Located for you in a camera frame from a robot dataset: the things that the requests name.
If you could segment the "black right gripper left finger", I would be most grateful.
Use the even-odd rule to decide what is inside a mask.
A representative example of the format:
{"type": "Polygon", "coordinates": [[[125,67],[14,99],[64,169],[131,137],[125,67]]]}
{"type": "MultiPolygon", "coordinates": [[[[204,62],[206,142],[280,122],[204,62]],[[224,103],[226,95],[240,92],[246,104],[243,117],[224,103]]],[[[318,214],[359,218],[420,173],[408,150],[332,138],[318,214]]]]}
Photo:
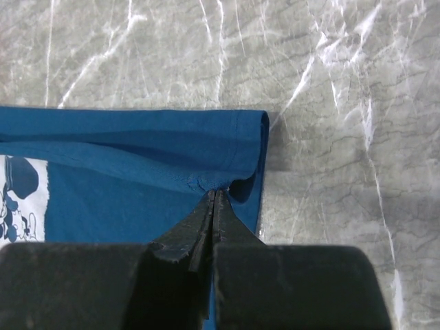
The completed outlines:
{"type": "Polygon", "coordinates": [[[1,250],[2,329],[201,329],[209,316],[207,192],[147,244],[13,243],[1,250]]]}

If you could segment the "blue t shirt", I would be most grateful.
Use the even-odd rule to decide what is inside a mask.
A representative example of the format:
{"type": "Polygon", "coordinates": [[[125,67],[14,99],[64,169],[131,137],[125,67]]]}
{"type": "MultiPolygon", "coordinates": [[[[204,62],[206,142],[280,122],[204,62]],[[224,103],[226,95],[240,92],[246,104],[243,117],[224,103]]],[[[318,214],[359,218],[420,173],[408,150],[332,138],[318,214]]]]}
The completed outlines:
{"type": "Polygon", "coordinates": [[[224,191],[254,234],[265,111],[1,108],[1,250],[147,244],[224,191]]]}

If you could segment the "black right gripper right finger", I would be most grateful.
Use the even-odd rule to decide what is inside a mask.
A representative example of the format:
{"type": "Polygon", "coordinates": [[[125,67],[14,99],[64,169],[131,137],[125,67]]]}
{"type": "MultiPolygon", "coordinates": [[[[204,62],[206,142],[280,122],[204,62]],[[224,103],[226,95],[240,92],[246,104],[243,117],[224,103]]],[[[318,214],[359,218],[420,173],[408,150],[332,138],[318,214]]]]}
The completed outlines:
{"type": "Polygon", "coordinates": [[[218,329],[390,329],[369,258],[347,245],[267,245],[235,215],[226,192],[213,211],[218,329]]]}

